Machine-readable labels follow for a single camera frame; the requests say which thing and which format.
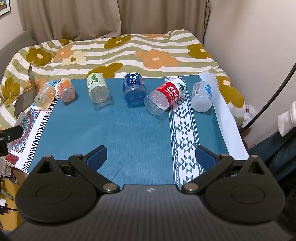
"red label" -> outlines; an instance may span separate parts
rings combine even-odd
[[[160,91],[166,96],[169,106],[172,105],[172,103],[174,103],[180,97],[179,90],[172,82],[165,82],[156,90]]]

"beige curtain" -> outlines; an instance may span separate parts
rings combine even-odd
[[[165,34],[186,29],[203,42],[208,0],[117,0],[122,34]]]
[[[39,44],[121,35],[116,0],[18,0],[24,30]]]
[[[186,29],[203,42],[208,0],[18,0],[21,22],[37,43]]]

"metal screw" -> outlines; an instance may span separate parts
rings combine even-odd
[[[195,191],[198,189],[198,185],[195,183],[187,183],[184,185],[184,188],[188,191]]]
[[[114,191],[117,189],[117,185],[114,183],[106,183],[103,185],[103,189],[106,191]]]

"picture frame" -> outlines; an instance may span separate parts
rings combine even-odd
[[[10,0],[0,0],[0,17],[11,12]]]

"wall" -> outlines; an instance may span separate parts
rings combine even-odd
[[[0,17],[0,49],[23,32],[17,0],[10,0],[11,12]]]
[[[296,1],[210,0],[210,6],[204,46],[259,111],[296,61]],[[278,130],[277,116],[296,101],[295,91],[296,73],[252,126],[249,146]]]

